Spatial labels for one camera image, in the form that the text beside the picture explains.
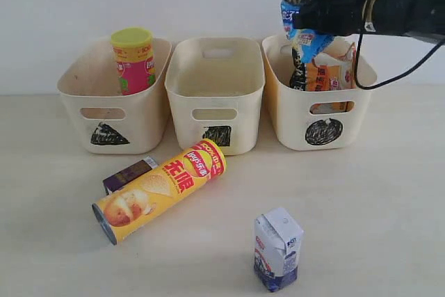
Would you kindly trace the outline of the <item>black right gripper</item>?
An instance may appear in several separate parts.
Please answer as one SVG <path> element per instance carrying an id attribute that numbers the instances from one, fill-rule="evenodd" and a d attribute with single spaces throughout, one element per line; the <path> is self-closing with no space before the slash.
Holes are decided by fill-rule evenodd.
<path id="1" fill-rule="evenodd" d="M 361 33 L 366 1 L 308 0 L 295 14 L 295 28 L 334 36 Z"/>

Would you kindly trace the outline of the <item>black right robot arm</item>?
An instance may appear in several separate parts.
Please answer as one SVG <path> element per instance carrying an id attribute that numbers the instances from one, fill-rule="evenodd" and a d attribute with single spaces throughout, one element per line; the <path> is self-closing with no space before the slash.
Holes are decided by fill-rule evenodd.
<path id="1" fill-rule="evenodd" d="M 293 16 L 296 29 L 320 34 L 444 41 L 444 0 L 310 0 Z"/>

